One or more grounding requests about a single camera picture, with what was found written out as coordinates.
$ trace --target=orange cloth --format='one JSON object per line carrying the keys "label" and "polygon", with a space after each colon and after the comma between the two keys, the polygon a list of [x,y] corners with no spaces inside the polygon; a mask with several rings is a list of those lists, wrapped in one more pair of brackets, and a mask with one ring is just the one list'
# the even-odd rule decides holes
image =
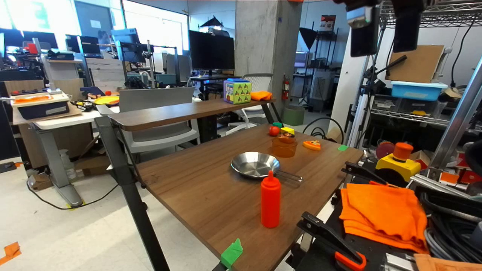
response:
{"label": "orange cloth", "polygon": [[251,91],[249,96],[252,101],[271,101],[272,93],[268,90],[255,90],[255,91]]}
{"label": "orange cloth", "polygon": [[347,183],[341,189],[344,231],[397,248],[426,253],[426,215],[411,189]]}
{"label": "orange cloth", "polygon": [[415,254],[415,263],[418,271],[480,271],[480,263],[453,262],[444,259],[435,259],[429,254]]}

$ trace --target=blue object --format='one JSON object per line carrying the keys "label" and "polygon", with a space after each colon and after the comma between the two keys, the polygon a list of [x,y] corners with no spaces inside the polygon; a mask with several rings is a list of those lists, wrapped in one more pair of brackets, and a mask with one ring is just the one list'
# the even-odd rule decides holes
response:
{"label": "blue object", "polygon": [[441,82],[391,81],[391,96],[403,99],[436,101],[444,88]]}

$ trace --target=metal bowl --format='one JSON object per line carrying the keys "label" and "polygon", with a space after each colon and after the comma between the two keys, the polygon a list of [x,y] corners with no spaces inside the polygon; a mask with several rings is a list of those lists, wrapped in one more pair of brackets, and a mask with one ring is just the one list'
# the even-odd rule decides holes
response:
{"label": "metal bowl", "polygon": [[280,161],[268,153],[262,152],[242,152],[231,159],[230,168],[246,177],[265,177],[268,171],[277,171]]}

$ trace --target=orange towel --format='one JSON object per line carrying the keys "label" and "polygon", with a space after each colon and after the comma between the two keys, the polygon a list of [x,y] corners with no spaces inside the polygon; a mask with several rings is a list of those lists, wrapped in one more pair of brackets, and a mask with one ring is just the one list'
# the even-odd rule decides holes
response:
{"label": "orange towel", "polygon": [[272,93],[268,90],[252,90],[249,96],[252,101],[271,101]]}
{"label": "orange towel", "polygon": [[347,183],[341,189],[341,204],[346,233],[426,253],[426,215],[411,189]]}

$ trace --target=red bottle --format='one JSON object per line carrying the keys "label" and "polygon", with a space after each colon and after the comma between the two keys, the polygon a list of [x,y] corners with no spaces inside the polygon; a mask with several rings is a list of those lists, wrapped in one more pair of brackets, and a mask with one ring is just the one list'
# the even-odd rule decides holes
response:
{"label": "red bottle", "polygon": [[280,224],[281,183],[272,171],[260,182],[260,222],[274,228]]}

